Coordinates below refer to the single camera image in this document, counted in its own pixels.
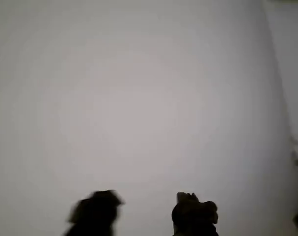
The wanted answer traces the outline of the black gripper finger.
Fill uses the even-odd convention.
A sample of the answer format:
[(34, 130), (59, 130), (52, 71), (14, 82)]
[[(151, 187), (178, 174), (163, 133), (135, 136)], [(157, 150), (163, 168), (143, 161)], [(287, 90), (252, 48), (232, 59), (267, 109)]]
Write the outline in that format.
[(217, 236), (217, 205), (200, 202), (195, 193), (178, 192), (171, 213), (175, 236)]
[(70, 212), (65, 236), (113, 236), (114, 223), (124, 200), (114, 190), (92, 192)]

